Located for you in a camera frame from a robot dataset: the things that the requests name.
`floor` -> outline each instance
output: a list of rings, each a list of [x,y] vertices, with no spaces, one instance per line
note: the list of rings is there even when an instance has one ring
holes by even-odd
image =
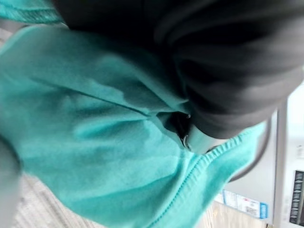
[[[9,34],[1,31],[0,38]],[[266,228],[246,214],[214,202],[196,228]],[[37,179],[24,176],[22,197],[13,228],[104,228],[66,209]]]

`washing machine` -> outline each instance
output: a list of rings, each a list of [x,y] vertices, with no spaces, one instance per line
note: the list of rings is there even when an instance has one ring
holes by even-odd
[[[267,121],[255,160],[216,201],[275,228],[304,227],[304,83]]]

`black fabric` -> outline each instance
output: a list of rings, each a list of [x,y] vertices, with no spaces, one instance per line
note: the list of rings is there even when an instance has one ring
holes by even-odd
[[[267,119],[301,83],[302,0],[53,0],[72,29],[169,56],[193,122],[229,138]]]

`teal fabric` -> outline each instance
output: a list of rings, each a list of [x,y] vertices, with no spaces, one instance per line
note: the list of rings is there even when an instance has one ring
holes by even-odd
[[[1,17],[25,23],[63,21],[49,0],[0,0]]]
[[[263,130],[188,152],[168,122],[188,100],[157,58],[92,33],[24,28],[0,69],[0,135],[23,170],[109,228],[194,227]]]

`black sleeve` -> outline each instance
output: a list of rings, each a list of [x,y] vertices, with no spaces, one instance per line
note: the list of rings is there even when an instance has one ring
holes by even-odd
[[[303,79],[304,1],[183,2],[154,38],[185,81],[194,124],[225,139],[269,118]]]

